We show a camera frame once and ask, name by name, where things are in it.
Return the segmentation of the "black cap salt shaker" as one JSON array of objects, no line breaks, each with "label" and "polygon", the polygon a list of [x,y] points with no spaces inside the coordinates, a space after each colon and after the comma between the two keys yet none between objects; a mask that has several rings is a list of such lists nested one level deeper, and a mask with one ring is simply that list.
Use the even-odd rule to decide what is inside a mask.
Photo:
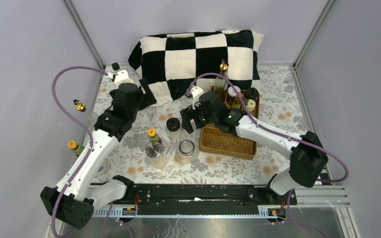
[{"label": "black cap salt shaker", "polygon": [[168,137],[172,140],[179,140],[182,136],[181,122],[178,118],[169,118],[166,121]]}]

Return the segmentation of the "woven wicker tray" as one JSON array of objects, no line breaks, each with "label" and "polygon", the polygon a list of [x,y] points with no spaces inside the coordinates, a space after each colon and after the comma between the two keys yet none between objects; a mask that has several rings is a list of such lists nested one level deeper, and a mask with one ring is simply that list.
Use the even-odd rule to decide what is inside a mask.
[{"label": "woven wicker tray", "polygon": [[201,131],[199,149],[206,153],[252,160],[257,153],[257,143],[223,133],[215,125],[207,124]]}]

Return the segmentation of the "glass jar silver lid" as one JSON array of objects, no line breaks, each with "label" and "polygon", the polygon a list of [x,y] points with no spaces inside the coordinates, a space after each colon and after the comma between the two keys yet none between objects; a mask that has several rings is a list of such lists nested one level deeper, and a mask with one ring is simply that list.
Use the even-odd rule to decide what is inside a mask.
[{"label": "glass jar silver lid", "polygon": [[191,140],[182,140],[176,149],[176,158],[182,164],[193,163],[197,160],[199,149],[196,143]]}]

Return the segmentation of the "green bottle yellow cap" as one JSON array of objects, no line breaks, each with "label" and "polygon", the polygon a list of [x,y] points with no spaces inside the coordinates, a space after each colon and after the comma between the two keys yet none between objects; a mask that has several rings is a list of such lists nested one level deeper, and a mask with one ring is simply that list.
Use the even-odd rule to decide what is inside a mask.
[{"label": "green bottle yellow cap", "polygon": [[161,137],[158,135],[158,133],[156,132],[155,128],[150,128],[147,131],[147,134],[148,134],[150,143],[157,142],[157,143],[161,144],[162,146],[164,146],[163,141],[162,141]]}]

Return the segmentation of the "glass cruet gold spout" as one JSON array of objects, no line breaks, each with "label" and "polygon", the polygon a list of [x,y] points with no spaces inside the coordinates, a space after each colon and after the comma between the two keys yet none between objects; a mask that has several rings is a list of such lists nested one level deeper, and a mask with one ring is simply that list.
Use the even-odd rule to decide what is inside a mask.
[{"label": "glass cruet gold spout", "polygon": [[214,81],[214,92],[218,94],[222,101],[225,99],[225,95],[228,89],[228,82],[224,80],[224,78],[229,78],[228,76],[228,63],[225,59],[221,60],[221,63],[219,65],[220,71],[219,74],[221,76],[217,76]]}]

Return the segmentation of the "small yellow oil bottle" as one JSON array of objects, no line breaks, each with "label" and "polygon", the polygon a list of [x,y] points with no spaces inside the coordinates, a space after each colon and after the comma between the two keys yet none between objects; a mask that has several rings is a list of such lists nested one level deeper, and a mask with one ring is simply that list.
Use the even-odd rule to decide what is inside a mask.
[{"label": "small yellow oil bottle", "polygon": [[236,94],[236,97],[233,100],[232,108],[241,109],[242,108],[242,101],[241,101],[242,93],[239,92]]}]

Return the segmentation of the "yellow cap spice bottle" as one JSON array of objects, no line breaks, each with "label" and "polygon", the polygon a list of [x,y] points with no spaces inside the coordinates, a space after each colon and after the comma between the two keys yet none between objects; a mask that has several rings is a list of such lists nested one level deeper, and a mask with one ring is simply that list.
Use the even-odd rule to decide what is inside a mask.
[{"label": "yellow cap spice bottle", "polygon": [[246,100],[245,105],[249,113],[253,116],[256,116],[256,102],[252,99],[248,99]]}]

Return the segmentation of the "black cap shaker bottle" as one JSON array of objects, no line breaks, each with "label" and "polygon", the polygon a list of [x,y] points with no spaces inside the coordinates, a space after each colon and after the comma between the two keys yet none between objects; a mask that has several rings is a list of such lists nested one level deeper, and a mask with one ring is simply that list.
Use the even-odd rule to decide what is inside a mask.
[{"label": "black cap shaker bottle", "polygon": [[259,98],[259,92],[256,88],[252,87],[246,90],[245,92],[245,100],[253,100],[256,101]]}]

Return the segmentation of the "white lid brown sauce jar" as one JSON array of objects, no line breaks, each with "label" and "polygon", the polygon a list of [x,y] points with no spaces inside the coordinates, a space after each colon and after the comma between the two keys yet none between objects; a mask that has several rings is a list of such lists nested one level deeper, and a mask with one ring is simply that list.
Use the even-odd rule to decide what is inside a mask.
[{"label": "white lid brown sauce jar", "polygon": [[240,88],[238,86],[230,86],[227,90],[227,96],[225,99],[226,106],[231,109],[232,108],[232,103],[234,98],[236,97],[236,94],[241,92]]}]

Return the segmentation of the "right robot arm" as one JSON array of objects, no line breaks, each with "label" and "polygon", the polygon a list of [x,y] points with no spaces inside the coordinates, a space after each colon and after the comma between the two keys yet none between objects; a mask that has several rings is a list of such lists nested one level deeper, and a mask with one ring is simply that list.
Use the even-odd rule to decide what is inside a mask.
[{"label": "right robot arm", "polygon": [[264,145],[289,160],[290,166],[276,174],[265,190],[266,201],[279,203],[284,195],[299,186],[313,187],[328,162],[318,136],[280,130],[256,119],[246,110],[227,108],[212,91],[192,94],[192,104],[180,111],[182,127],[188,133],[207,124],[221,132]]}]

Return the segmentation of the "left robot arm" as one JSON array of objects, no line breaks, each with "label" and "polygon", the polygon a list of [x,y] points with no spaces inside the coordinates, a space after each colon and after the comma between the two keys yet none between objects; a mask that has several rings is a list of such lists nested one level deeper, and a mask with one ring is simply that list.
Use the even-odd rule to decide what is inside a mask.
[{"label": "left robot arm", "polygon": [[111,106],[98,116],[93,131],[88,130],[88,145],[66,175],[54,187],[44,187],[40,194],[51,216],[53,232],[57,220],[82,229],[95,210],[116,200],[127,204],[134,199],[134,183],[123,176],[89,188],[108,154],[131,129],[138,111],[156,103],[145,79],[139,81],[139,86],[130,78],[115,79],[114,83]]}]

